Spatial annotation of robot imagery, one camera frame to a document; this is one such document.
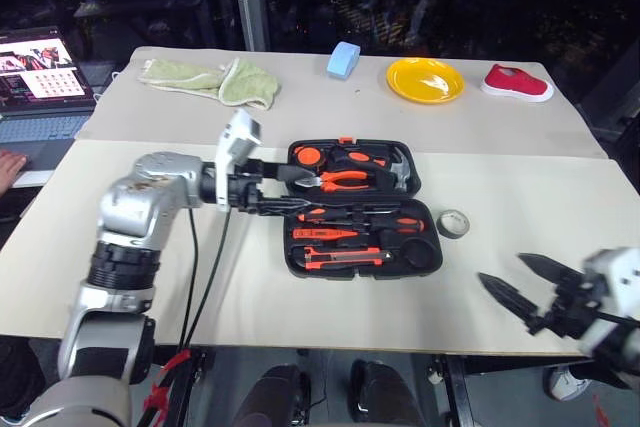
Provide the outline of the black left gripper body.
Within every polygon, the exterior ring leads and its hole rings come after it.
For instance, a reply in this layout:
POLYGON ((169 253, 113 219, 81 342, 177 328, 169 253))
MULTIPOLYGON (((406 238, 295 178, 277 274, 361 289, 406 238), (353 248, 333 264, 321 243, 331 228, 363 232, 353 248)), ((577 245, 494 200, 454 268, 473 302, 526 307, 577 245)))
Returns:
POLYGON ((243 165, 235 165, 227 175, 228 205, 245 213, 265 213, 263 194, 259 189, 264 177, 264 162, 248 159, 243 165))

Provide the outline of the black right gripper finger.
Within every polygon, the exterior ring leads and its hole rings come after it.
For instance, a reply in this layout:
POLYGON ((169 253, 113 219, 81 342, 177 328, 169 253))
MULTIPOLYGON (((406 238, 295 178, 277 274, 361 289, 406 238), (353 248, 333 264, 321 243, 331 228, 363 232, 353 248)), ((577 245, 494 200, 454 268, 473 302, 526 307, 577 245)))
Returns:
POLYGON ((583 282, 583 274, 549 257, 534 253, 519 253, 517 257, 536 275, 558 289, 576 289, 583 282))
POLYGON ((541 326, 542 318, 538 315, 538 307, 521 295, 518 289, 493 275, 479 273, 478 277, 491 296, 521 319, 528 328, 541 326))

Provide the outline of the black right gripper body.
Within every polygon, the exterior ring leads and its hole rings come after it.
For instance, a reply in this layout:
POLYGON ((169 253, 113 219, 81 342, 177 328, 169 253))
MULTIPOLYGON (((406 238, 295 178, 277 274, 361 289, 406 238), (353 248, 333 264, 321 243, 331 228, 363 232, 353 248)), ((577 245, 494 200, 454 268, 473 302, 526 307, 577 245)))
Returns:
POLYGON ((561 276, 555 285, 555 299, 543 315, 528 322, 528 332, 536 335, 549 330, 559 337, 577 340, 596 320, 596 310, 602 304, 603 284, 573 273, 561 276))

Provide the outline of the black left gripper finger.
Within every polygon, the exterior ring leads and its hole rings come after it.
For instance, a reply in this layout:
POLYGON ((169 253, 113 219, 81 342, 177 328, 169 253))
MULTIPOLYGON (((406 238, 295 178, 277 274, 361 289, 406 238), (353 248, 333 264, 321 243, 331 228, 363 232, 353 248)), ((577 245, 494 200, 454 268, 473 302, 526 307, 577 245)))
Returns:
POLYGON ((283 183, 295 183, 298 180, 314 178, 315 172, 297 165, 262 162, 260 175, 262 178, 273 179, 283 183))
POLYGON ((256 204, 260 216, 296 216, 320 205, 299 197, 262 198, 256 204))

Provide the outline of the bystander bare hand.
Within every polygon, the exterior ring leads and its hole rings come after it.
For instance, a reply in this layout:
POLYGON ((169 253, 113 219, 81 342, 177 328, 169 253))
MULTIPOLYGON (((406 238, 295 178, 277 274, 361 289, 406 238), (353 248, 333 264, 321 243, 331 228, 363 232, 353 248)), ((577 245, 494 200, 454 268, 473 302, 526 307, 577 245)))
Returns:
POLYGON ((24 154, 2 150, 0 154, 0 196, 13 185, 20 170, 27 163, 24 154))

